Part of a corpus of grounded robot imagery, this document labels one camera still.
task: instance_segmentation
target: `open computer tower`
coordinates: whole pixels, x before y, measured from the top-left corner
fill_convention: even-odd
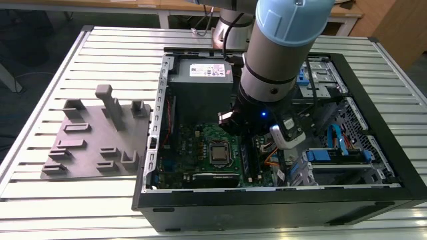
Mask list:
[[[275,151],[271,134],[242,139],[218,127],[241,66],[214,49],[164,51],[132,203],[158,232],[353,225],[427,200],[424,182],[343,55],[309,54],[320,104],[311,107],[304,63],[292,109],[305,140]]]

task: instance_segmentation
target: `power supply label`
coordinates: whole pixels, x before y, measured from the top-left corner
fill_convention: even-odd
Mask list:
[[[224,64],[192,64],[189,66],[189,77],[224,78],[225,65]]]

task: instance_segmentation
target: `aluminum extrusion table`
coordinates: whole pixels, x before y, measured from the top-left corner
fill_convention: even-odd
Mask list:
[[[0,239],[301,239],[427,238],[427,204],[353,226],[157,233],[130,210],[136,177],[41,181],[66,99],[101,105],[98,84],[121,104],[153,103],[164,47],[209,48],[188,30],[85,27],[0,167]],[[367,38],[320,37],[312,52],[343,54],[427,181],[427,99],[380,44]]]

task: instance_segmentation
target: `black computer chassis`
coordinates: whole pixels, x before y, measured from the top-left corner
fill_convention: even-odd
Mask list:
[[[217,49],[165,49],[197,58],[221,58]],[[144,169],[137,171],[132,210],[140,211],[157,232],[224,231],[353,225],[391,210],[427,201],[427,187],[341,54],[328,57],[348,88],[401,187],[260,192],[141,193]]]

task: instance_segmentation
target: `green circuit board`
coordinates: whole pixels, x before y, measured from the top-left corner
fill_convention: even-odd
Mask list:
[[[190,173],[238,174],[240,188],[271,187],[272,173],[263,172],[257,181],[248,182],[244,176],[238,137],[230,136],[214,123],[180,125],[176,131],[174,145],[169,155],[160,161],[160,188],[182,188],[182,178]],[[256,138],[256,144],[264,144],[264,138]],[[228,147],[229,164],[210,164],[210,146],[224,144]]]

